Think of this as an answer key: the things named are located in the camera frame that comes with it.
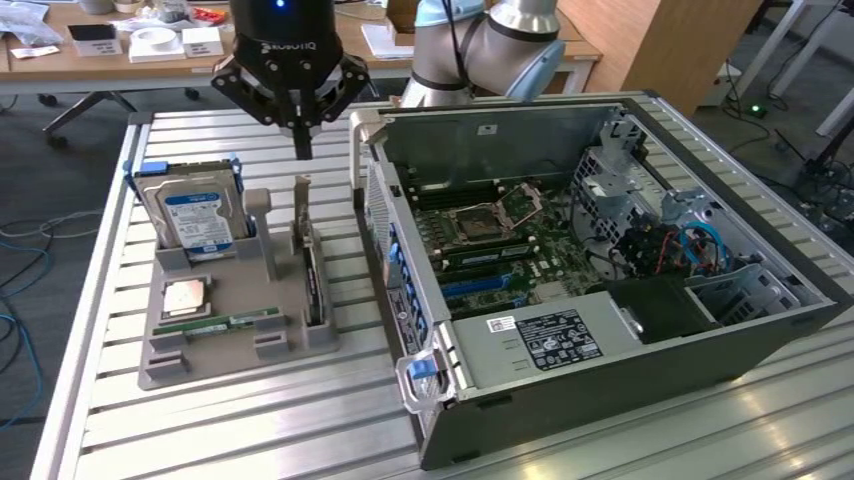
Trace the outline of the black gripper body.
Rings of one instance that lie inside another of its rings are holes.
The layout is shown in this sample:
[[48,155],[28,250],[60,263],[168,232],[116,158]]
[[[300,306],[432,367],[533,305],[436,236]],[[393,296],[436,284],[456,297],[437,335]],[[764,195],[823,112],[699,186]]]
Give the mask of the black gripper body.
[[274,122],[308,137],[321,122],[320,97],[344,57],[335,5],[318,0],[234,0],[234,60],[270,95]]

